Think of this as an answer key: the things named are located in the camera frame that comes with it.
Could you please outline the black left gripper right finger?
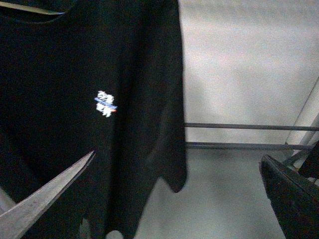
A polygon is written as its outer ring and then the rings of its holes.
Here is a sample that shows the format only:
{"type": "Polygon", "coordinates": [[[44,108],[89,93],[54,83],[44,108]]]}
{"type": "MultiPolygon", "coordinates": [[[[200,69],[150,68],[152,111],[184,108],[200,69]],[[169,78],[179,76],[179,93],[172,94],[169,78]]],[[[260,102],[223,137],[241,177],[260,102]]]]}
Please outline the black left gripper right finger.
{"type": "Polygon", "coordinates": [[[287,239],[319,237],[319,187],[269,155],[259,164],[263,185],[287,239]]]}

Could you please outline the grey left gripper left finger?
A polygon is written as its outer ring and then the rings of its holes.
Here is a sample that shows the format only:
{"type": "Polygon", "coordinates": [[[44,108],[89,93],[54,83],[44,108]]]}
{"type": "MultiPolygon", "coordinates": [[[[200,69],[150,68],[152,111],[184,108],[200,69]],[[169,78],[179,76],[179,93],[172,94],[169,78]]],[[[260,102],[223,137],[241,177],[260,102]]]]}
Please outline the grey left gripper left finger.
{"type": "Polygon", "coordinates": [[[95,156],[91,151],[54,179],[0,216],[0,237],[20,239],[86,170],[95,156]]]}

